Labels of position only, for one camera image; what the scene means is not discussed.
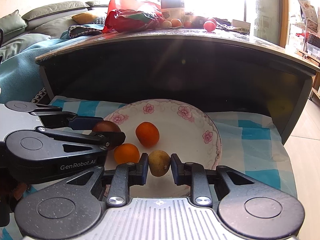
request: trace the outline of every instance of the plate rim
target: plate rim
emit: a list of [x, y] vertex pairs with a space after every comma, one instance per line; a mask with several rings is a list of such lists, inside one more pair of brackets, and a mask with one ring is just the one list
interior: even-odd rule
[[221, 155], [222, 155], [221, 136], [220, 136], [220, 133], [219, 133], [219, 130], [218, 130], [217, 126], [214, 124], [214, 122], [211, 120], [211, 118], [206, 113], [204, 113], [199, 108], [197, 108], [197, 107], [195, 107], [193, 105], [190, 105], [190, 104], [182, 102], [182, 101], [174, 100], [174, 99], [163, 99], [163, 98], [162, 99], [161, 98], [145, 99], [145, 100], [136, 101], [136, 102], [127, 104], [125, 106], [122, 106], [122, 107], [116, 109], [115, 111], [113, 111], [112, 113], [108, 114], [105, 118], [103, 118], [103, 120], [109, 120], [114, 113], [117, 113], [120, 110], [130, 108], [131, 106], [138, 106], [138, 105], [141, 105], [142, 103], [148, 103], [150, 101], [156, 101], [156, 102], [159, 102], [159, 103], [174, 103], [174, 104], [177, 104], [179, 106], [187, 105], [191, 109], [195, 110], [199, 115], [201, 115], [201, 117], [204, 118], [204, 120], [207, 122], [207, 124], [210, 125], [212, 127], [212, 130], [217, 134], [217, 140], [215, 142], [215, 147], [216, 147], [215, 154], [216, 154], [216, 156], [214, 158], [214, 163], [213, 163], [213, 165], [211, 167], [211, 170], [213, 170], [213, 168], [218, 165], [218, 163], [216, 165], [216, 162], [220, 161]]

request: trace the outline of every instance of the yellow pillow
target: yellow pillow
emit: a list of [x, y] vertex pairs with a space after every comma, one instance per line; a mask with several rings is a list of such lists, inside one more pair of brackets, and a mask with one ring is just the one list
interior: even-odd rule
[[80, 25], [83, 25], [93, 23], [95, 20], [103, 16], [107, 16], [107, 14], [98, 10], [90, 10], [84, 13], [73, 15], [72, 19]]

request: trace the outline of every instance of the pink flower pattern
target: pink flower pattern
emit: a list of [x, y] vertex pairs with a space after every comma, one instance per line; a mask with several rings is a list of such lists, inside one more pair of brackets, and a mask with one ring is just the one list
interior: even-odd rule
[[177, 114], [185, 120], [192, 118], [191, 108], [189, 106], [179, 106]]
[[110, 118], [110, 121], [114, 122], [116, 124], [122, 124], [124, 122], [124, 120], [125, 120], [125, 116], [123, 114], [119, 114], [119, 113], [114, 113], [112, 115], [112, 117]]
[[212, 141], [212, 132], [210, 131], [206, 131], [203, 135], [202, 135], [204, 142], [205, 143], [209, 143]]
[[189, 122], [195, 122], [195, 118], [193, 117], [192, 114], [191, 114], [191, 118], [189, 119]]
[[154, 112], [154, 106], [151, 104], [147, 104], [143, 107], [143, 113], [144, 114], [152, 114]]

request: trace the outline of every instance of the black cable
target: black cable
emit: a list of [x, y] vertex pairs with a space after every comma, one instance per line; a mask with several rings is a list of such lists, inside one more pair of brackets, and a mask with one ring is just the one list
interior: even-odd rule
[[3, 42], [3, 38], [4, 38], [4, 32], [3, 32], [3, 29], [1, 29], [1, 28], [0, 28], [0, 35], [1, 35], [1, 37], [0, 37], [0, 48], [1, 48], [2, 42]]

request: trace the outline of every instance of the small orange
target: small orange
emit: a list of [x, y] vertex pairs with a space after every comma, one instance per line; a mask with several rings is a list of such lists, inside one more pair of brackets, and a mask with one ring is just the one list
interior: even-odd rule
[[146, 148], [150, 148], [159, 141], [159, 130], [151, 122], [143, 122], [136, 128], [136, 136], [139, 142]]
[[179, 26], [182, 26], [182, 23], [179, 19], [172, 19], [171, 20], [171, 24], [172, 24], [172, 27], [179, 27]]
[[131, 143], [119, 145], [113, 152], [116, 163], [138, 163], [140, 154], [138, 148]]

